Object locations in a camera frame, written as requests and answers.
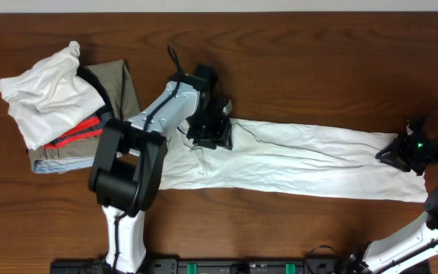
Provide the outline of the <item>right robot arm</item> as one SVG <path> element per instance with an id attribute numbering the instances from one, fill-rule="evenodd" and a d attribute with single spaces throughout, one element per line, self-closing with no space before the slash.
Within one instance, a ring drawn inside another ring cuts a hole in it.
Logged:
<path id="1" fill-rule="evenodd" d="M 408 125 L 376 159 L 403 172 L 424 174 L 430 164 L 438 164 L 438 136 L 429 139 L 426 120 Z M 438 255 L 438 186 L 427 197 L 423 213 L 394 234 L 367 245 L 351 255 L 345 273 L 401 273 Z"/>

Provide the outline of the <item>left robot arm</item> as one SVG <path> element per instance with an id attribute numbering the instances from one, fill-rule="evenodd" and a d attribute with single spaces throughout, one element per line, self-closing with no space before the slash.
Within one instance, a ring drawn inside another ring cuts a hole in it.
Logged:
<path id="1" fill-rule="evenodd" d="M 216 97 L 218 76 L 206 65 L 169 77 L 164 92 L 126 121 L 106 123 L 90 173 L 89 188 L 106 216 L 109 251 L 104 273 L 136 273 L 146 256 L 144 214 L 160 186 L 167 143 L 182 123 L 193 145 L 230 150 L 231 103 Z"/>

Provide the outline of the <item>white printed t-shirt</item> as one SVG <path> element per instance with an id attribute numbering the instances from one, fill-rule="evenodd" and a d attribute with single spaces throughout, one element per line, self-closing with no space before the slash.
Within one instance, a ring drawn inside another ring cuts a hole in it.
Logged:
<path id="1" fill-rule="evenodd" d="M 231 149 L 203 148 L 181 132 L 169 140 L 162 190 L 241 188 L 307 196 L 424 202 L 425 179 L 376 160 L 393 133 L 232 121 Z"/>

